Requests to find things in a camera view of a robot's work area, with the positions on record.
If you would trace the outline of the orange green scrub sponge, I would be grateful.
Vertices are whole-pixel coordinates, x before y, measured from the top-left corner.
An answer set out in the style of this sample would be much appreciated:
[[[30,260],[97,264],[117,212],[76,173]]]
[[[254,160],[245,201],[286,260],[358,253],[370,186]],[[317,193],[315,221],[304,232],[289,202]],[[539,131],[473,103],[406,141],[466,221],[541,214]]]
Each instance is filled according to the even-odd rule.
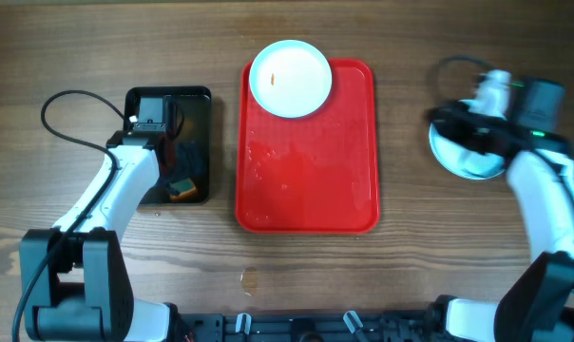
[[[167,193],[172,202],[183,202],[198,193],[195,183],[190,179],[169,183]]]

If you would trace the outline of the white plate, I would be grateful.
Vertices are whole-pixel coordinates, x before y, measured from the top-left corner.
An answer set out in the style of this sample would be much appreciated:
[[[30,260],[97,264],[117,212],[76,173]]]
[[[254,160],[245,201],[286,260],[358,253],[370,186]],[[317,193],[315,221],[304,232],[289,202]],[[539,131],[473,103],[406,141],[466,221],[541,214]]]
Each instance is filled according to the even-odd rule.
[[[333,85],[329,61],[313,45],[282,40],[265,47],[254,59],[249,88],[269,113],[286,119],[307,116],[328,99]]]
[[[502,101],[460,100],[432,109],[429,144],[434,157],[452,174],[474,181],[495,178],[505,171],[505,158],[492,152],[491,126],[501,124],[507,104]]]
[[[430,150],[440,164],[452,174],[474,181],[500,176],[505,171],[505,160],[493,154],[480,154],[441,136],[434,124],[429,129]]]

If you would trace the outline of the white plate top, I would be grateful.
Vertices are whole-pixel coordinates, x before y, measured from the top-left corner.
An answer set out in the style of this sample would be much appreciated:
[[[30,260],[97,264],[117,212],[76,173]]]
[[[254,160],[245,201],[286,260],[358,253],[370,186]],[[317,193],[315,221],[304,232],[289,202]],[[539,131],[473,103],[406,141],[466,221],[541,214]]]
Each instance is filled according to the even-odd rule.
[[[269,113],[286,119],[307,116],[328,99],[333,85],[329,61],[313,45],[282,40],[265,47],[254,59],[249,88]]]

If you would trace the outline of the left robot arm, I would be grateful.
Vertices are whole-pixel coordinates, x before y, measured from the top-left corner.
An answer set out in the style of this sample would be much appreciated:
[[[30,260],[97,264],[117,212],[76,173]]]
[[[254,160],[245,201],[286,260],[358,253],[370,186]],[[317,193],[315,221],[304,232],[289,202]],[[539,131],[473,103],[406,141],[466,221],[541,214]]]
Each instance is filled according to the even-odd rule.
[[[105,162],[72,209],[21,240],[23,294],[12,338],[36,341],[192,341],[176,305],[135,298],[120,240],[160,177],[163,133],[116,132]]]

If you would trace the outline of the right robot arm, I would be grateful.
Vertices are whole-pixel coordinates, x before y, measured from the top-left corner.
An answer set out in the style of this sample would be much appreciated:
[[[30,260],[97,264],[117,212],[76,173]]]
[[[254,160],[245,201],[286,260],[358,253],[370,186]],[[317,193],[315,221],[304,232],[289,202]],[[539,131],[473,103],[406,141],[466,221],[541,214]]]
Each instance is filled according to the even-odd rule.
[[[430,110],[429,142],[456,176],[505,176],[531,264],[497,303],[438,297],[427,331],[469,341],[574,341],[574,157],[569,142],[553,132],[564,88],[527,78],[514,103],[509,88],[509,73],[494,69],[473,99]]]

